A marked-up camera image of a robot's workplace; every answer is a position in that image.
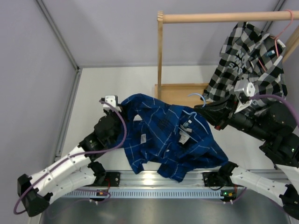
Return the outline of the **blue wire hanger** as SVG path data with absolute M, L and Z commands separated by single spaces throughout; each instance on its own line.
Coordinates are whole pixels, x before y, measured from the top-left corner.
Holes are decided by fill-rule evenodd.
M 199 96 L 203 100 L 204 104 L 202 105 L 202 107 L 205 107 L 206 106 L 206 99 L 201 94 L 199 94 L 199 93 L 191 93 L 191 94 L 188 95 L 188 97 L 195 96 L 195 95 Z M 193 119 L 196 122 L 198 122 L 201 125 L 201 127 L 205 130 L 205 132 L 208 134 L 208 131 L 207 131 L 206 127 L 197 119 L 197 115 L 198 114 L 201 116 L 201 114 L 198 111 L 194 110 L 193 112 L 187 112 L 185 110 L 182 110 L 182 112 L 184 112 L 187 115 L 193 115 Z

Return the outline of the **blue plaid shirt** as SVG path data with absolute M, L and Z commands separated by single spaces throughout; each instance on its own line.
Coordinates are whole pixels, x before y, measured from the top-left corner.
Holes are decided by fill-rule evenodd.
M 127 127 L 122 147 L 135 174 L 150 161 L 160 165 L 162 177 L 182 182 L 189 171 L 228 163 L 209 124 L 192 108 L 141 93 L 123 100 L 121 107 Z

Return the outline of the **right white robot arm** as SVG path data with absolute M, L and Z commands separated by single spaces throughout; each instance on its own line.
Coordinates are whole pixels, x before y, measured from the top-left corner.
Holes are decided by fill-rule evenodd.
M 237 111 L 237 103 L 249 103 L 253 99 L 262 98 L 273 98 L 275 102 L 260 115 L 246 115 Z M 194 110 L 217 130 L 231 126 L 263 141 L 260 150 L 289 180 L 289 183 L 276 182 L 251 173 L 230 161 L 216 172 L 204 173 L 205 185 L 243 186 L 269 198 L 289 216 L 298 219 L 299 137 L 293 131 L 298 127 L 299 119 L 292 106 L 275 95 L 230 96 L 208 105 L 196 105 Z

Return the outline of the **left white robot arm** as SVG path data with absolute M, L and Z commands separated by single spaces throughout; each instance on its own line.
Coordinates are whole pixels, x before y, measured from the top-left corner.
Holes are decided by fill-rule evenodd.
M 67 155 L 37 173 L 19 176 L 19 199 L 14 214 L 21 214 L 17 210 L 21 203 L 24 207 L 22 213 L 35 217 L 67 193 L 85 186 L 104 184 L 106 171 L 97 159 L 121 147 L 127 134 L 125 122 L 121 107 L 107 110 L 94 126 L 94 131 Z

